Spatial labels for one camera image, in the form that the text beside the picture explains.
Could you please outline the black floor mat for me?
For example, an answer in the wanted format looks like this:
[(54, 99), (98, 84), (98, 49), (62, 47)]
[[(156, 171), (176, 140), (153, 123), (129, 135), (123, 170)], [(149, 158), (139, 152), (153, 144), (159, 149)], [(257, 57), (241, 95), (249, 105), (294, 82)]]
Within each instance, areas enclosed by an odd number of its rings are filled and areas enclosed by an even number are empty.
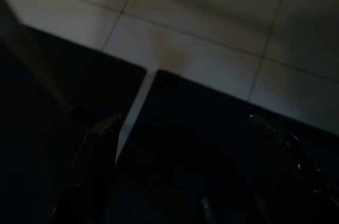
[(123, 121), (145, 70), (23, 27), (0, 42), (0, 224), (50, 224), (86, 133)]
[(117, 163), (110, 224), (264, 224), (249, 116), (294, 134), (339, 185), (339, 136), (164, 71)]

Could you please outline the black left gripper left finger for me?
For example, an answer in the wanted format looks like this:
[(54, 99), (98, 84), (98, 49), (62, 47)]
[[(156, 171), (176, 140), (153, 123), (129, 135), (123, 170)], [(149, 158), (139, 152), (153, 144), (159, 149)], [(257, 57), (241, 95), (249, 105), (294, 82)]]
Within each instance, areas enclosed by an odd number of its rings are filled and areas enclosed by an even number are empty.
[(56, 198), (50, 224), (103, 224), (113, 184), (121, 115), (85, 135)]

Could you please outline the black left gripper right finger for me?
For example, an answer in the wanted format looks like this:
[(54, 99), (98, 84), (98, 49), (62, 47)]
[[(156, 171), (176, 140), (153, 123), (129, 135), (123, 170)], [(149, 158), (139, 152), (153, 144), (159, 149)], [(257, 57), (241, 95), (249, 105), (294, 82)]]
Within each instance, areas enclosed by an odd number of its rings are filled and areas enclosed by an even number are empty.
[(251, 114), (261, 181), (255, 209), (264, 224), (339, 224), (339, 185), (316, 165), (300, 140)]

